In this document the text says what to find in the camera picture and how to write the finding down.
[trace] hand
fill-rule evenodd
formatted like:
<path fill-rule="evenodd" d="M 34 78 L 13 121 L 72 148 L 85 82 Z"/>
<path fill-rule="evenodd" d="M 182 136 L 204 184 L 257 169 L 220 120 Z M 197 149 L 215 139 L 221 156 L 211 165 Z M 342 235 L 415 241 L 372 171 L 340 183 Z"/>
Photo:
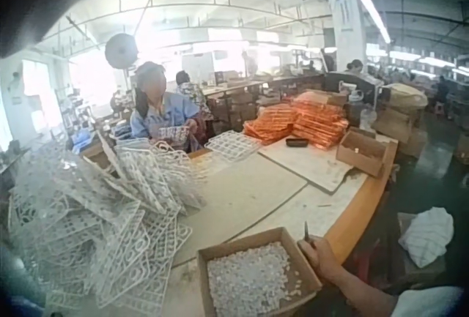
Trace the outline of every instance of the hand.
<path fill-rule="evenodd" d="M 314 271 L 329 282 L 335 283 L 344 271 L 327 239 L 311 235 L 309 236 L 309 242 L 300 240 L 298 246 L 307 257 Z"/>
<path fill-rule="evenodd" d="M 187 121 L 185 121 L 184 125 L 186 127 L 189 127 L 189 132 L 191 132 L 192 134 L 197 133 L 198 125 L 197 125 L 197 122 L 194 119 L 192 119 L 192 118 L 188 119 Z"/>

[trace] white cloth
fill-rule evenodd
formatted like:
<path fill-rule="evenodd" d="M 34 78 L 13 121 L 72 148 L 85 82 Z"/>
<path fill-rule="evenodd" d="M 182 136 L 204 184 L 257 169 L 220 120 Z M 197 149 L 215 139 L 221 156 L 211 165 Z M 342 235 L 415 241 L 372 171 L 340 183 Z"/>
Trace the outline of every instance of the white cloth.
<path fill-rule="evenodd" d="M 461 288 L 454 286 L 404 291 L 391 317 L 447 316 L 461 298 L 462 293 Z"/>
<path fill-rule="evenodd" d="M 453 217 L 443 208 L 432 207 L 412 220 L 399 239 L 399 244 L 409 253 L 412 261 L 422 268 L 445 254 L 453 233 Z"/>

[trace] woman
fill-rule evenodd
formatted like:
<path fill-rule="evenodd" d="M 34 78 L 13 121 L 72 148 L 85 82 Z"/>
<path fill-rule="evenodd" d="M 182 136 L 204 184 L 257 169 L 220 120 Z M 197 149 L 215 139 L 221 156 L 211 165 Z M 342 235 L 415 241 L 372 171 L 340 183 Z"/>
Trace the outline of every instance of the woman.
<path fill-rule="evenodd" d="M 150 138 L 156 142 L 160 127 L 188 126 L 196 138 L 204 134 L 199 118 L 199 106 L 186 96 L 166 91 L 164 67 L 145 62 L 136 70 L 136 109 L 130 117 L 135 138 Z"/>
<path fill-rule="evenodd" d="M 361 73 L 363 69 L 363 62 L 360 61 L 359 59 L 354 59 L 351 61 L 349 64 L 347 64 L 347 71 L 351 73 Z"/>
<path fill-rule="evenodd" d="M 215 136 L 213 130 L 213 114 L 207 106 L 207 100 L 200 86 L 191 83 L 191 77 L 184 70 L 176 74 L 177 91 L 192 100 L 197 106 L 200 107 L 200 117 L 205 122 L 207 130 L 207 138 Z"/>

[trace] black hair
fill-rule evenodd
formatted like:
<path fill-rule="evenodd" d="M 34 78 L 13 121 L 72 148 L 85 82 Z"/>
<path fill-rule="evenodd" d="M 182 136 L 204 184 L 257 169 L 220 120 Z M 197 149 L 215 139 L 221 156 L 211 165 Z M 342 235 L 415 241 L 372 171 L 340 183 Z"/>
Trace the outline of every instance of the black hair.
<path fill-rule="evenodd" d="M 355 68 L 363 67 L 363 62 L 360 61 L 359 59 L 354 59 L 351 65 L 354 66 Z"/>
<path fill-rule="evenodd" d="M 191 81 L 191 77 L 185 70 L 181 70 L 176 74 L 176 84 L 181 85 L 182 83 L 189 83 Z"/>
<path fill-rule="evenodd" d="M 354 59 L 350 63 L 347 64 L 347 69 L 351 70 L 352 68 L 359 68 L 363 67 L 363 62 L 360 61 L 359 59 Z"/>
<path fill-rule="evenodd" d="M 161 64 L 156 64 L 154 62 L 148 61 L 143 63 L 135 71 L 137 76 L 137 87 L 135 88 L 135 109 L 142 118 L 147 117 L 149 105 L 148 96 L 141 88 L 147 81 L 148 77 L 150 76 L 150 73 L 156 70 L 161 70 L 161 72 L 165 71 L 164 67 Z"/>

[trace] chair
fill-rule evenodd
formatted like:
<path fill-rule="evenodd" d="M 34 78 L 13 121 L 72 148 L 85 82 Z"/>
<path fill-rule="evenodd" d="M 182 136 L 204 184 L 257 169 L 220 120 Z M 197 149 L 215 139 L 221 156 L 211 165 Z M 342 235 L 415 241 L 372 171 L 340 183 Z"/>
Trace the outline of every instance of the chair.
<path fill-rule="evenodd" d="M 435 103 L 435 115 L 436 116 L 444 116 L 445 115 L 445 104 L 441 102 Z"/>

